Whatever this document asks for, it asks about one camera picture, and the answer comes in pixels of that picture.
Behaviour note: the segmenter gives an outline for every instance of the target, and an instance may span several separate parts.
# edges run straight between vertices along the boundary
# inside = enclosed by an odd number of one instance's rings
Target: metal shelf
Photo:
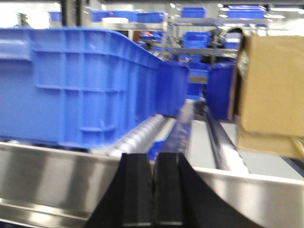
[[[247,25],[255,24],[255,25],[267,25],[267,19],[247,19],[247,18],[224,18],[224,19],[217,19],[217,25],[223,26],[226,24],[241,24]]]
[[[104,22],[91,22],[90,26],[102,29],[112,30],[147,30],[159,31],[163,30],[163,23],[104,23]]]
[[[142,40],[142,42],[145,42],[147,44],[161,44],[161,40]]]
[[[214,18],[176,18],[172,21],[172,24],[180,26],[215,26],[216,21]]]
[[[172,48],[171,54],[174,55],[199,55],[199,56],[218,56],[236,58],[238,50],[236,49],[213,49],[213,48]]]
[[[266,25],[267,19],[247,19],[247,18],[176,18],[171,21],[176,26],[221,26],[225,24],[241,24],[241,25]]]

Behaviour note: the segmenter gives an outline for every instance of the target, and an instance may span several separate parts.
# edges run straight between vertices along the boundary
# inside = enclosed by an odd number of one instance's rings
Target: crate handle
[[[31,61],[29,42],[20,39],[0,39],[0,59]]]

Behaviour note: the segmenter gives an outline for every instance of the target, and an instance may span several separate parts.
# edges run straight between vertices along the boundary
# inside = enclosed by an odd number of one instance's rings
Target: white wall
[[[28,23],[35,29],[49,27],[48,11],[60,11],[58,3],[47,2],[0,2],[0,27],[16,25],[16,12],[28,16]]]

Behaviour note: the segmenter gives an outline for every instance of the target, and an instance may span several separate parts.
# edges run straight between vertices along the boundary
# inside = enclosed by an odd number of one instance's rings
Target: cardboard box
[[[237,147],[304,157],[304,37],[253,35],[239,53],[230,116]]]
[[[237,127],[237,148],[304,159],[303,139],[285,135],[250,133]]]

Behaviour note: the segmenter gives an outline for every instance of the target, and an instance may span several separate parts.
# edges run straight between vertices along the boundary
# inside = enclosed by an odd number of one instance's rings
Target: plastic crate
[[[227,49],[238,49],[239,48],[239,41],[225,40],[225,42],[224,42],[224,48],[227,48]]]
[[[50,15],[51,21],[53,21],[53,22],[62,21],[61,12],[58,12],[58,11],[49,11],[48,13]]]
[[[144,32],[141,32],[139,37],[141,40],[156,40],[156,41],[161,41],[162,40],[162,35],[163,35],[163,32],[153,32],[152,36],[146,36],[144,34]]]
[[[184,48],[206,48],[211,42],[211,38],[207,36],[195,36],[193,39],[199,40],[184,40]]]
[[[142,42],[142,41],[138,41],[138,42],[135,42],[135,44],[137,44],[138,46],[146,49],[146,43],[145,42]]]
[[[217,119],[228,118],[234,66],[234,62],[216,63],[209,72],[206,101]]]
[[[183,35],[185,48],[206,48],[211,42],[211,32],[186,32]]]
[[[188,83],[187,95],[203,96],[203,85],[197,83]]]
[[[137,18],[140,23],[161,23],[165,18],[165,12],[142,12],[137,14]]]
[[[207,36],[211,37],[212,33],[211,32],[185,32],[183,35],[183,40],[188,40],[189,38],[194,39],[196,36]]]
[[[155,114],[160,63],[114,31],[0,29],[0,138],[111,144]]]
[[[208,77],[210,64],[207,63],[188,63],[190,76]]]
[[[90,14],[92,22],[102,21],[102,18],[110,18],[113,16],[113,13],[110,11],[96,9],[92,9]]]
[[[128,18],[129,22],[137,21],[137,12],[136,11],[127,11],[127,10],[113,10],[113,17],[115,18]]]
[[[236,5],[229,6],[228,17],[262,19],[265,12],[266,8],[262,6]]]
[[[224,41],[224,48],[238,49],[240,41],[240,33],[227,33]]]
[[[264,6],[259,6],[259,5],[232,5],[232,6],[228,6],[229,9],[239,9],[239,10],[247,10],[247,9],[251,9],[251,10],[266,10],[266,8]]]
[[[156,112],[176,115],[185,102],[189,70],[182,62],[160,64],[156,87]]]
[[[204,7],[183,7],[181,9],[182,18],[204,18],[206,15],[206,8]]]

